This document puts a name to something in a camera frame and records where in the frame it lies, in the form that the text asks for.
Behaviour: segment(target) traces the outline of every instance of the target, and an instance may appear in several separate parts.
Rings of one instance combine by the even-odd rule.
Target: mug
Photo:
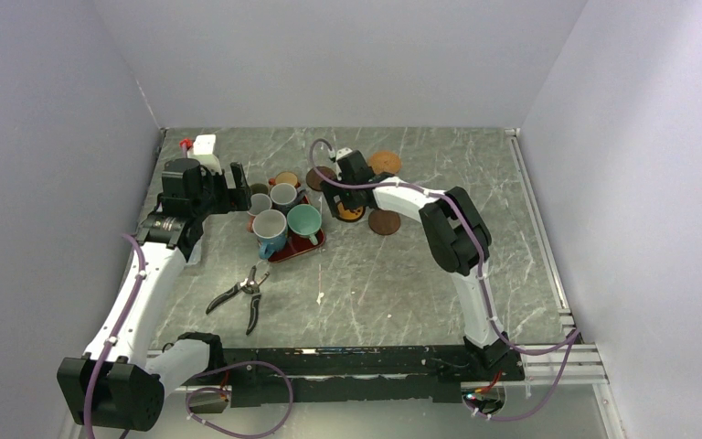
[[[268,183],[270,183],[271,186],[280,185],[281,183],[289,183],[294,187],[300,187],[300,180],[297,178],[297,174],[293,173],[292,171],[283,171],[279,173],[276,178],[271,178],[268,180]]]
[[[260,259],[268,259],[286,246],[286,217],[268,209],[257,215],[251,229],[260,241]]]
[[[254,194],[265,194],[271,193],[271,187],[264,183],[251,183],[249,184],[249,190],[251,190],[251,195]]]
[[[318,245],[316,233],[322,228],[322,214],[310,204],[295,206],[286,216],[286,223],[294,234],[306,238],[313,245]]]
[[[254,222],[254,219],[257,217],[257,215],[261,214],[267,209],[270,209],[273,207],[273,202],[270,197],[268,197],[267,194],[254,194],[251,196],[251,209],[249,209],[249,224],[246,226],[246,230],[248,230],[250,233],[253,231],[251,228],[252,223]]]
[[[304,188],[298,190],[290,183],[279,183],[271,189],[273,208],[286,215],[293,207],[300,204],[304,192]]]

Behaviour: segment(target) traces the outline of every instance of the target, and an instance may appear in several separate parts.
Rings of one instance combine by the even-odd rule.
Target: round wooden coaster
[[[337,218],[344,222],[357,222],[365,216],[365,208],[348,210],[343,203],[337,203],[337,211],[340,214]]]
[[[380,174],[381,172],[397,174],[402,168],[402,161],[399,160],[399,155],[396,155],[391,151],[378,151],[370,156],[370,158],[367,160],[367,164],[373,168],[376,175]]]
[[[326,166],[319,166],[319,171],[322,173],[323,176],[329,177],[330,179],[336,179],[337,176],[335,175],[335,171],[330,169],[329,167]],[[305,176],[305,181],[308,182],[308,187],[313,189],[313,190],[322,190],[322,178],[316,175],[313,169],[308,171],[308,174]]]
[[[390,235],[397,230],[402,224],[397,212],[390,210],[376,210],[367,218],[367,224],[378,235]]]

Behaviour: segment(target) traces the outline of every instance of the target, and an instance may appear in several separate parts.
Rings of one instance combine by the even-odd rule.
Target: table
[[[434,189],[464,187],[493,236],[490,279],[505,330],[516,343],[563,338],[543,243],[504,130],[171,129],[165,133],[140,220],[161,190],[165,162],[181,156],[182,139],[198,134],[215,134],[223,167],[241,162],[250,184],[284,170],[295,172],[304,184],[307,147],[324,137],[336,147],[358,149],[365,157],[383,150],[399,154],[399,177],[407,181]],[[330,165],[324,151],[318,151],[316,161]],[[321,249],[286,262],[258,262],[256,238],[246,232],[246,213],[207,219],[202,261],[176,280],[152,348],[187,331],[219,334],[228,348],[461,343],[458,297],[449,275],[431,258],[419,223],[403,218],[397,233],[382,237],[370,230],[366,219],[353,224],[332,219],[321,193],[308,192],[322,211],[327,241]],[[208,316],[205,309],[255,263],[260,273],[269,269],[271,276],[262,285],[259,324],[247,337],[248,297],[242,294]]]

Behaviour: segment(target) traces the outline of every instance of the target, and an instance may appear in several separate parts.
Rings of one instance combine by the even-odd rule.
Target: gray wall
[[[92,2],[0,1],[0,438],[58,434],[158,137]]]
[[[629,437],[702,437],[702,2],[590,0],[523,146]]]
[[[520,126],[585,0],[95,0],[161,126]]]

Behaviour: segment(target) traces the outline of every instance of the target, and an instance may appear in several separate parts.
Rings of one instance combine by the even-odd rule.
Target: blue mug
[[[251,231],[260,242],[260,259],[268,259],[286,246],[286,217],[278,210],[268,209],[254,217]]]

